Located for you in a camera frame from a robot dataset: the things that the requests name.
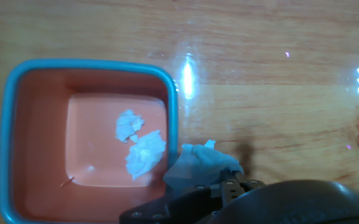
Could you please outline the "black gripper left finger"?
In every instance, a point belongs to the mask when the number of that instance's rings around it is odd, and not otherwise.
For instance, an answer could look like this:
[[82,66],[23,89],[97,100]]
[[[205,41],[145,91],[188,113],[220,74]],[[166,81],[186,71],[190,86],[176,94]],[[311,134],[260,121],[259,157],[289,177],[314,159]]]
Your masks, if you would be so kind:
[[196,185],[126,210],[119,224],[207,224],[223,207],[222,184]]

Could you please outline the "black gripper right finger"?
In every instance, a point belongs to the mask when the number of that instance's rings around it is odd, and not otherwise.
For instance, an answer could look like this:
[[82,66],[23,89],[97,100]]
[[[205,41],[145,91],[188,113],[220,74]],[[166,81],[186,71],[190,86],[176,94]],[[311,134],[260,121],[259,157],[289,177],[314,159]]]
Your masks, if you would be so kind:
[[251,190],[265,186],[260,180],[246,179],[242,172],[222,172],[221,179],[222,202],[232,202]]

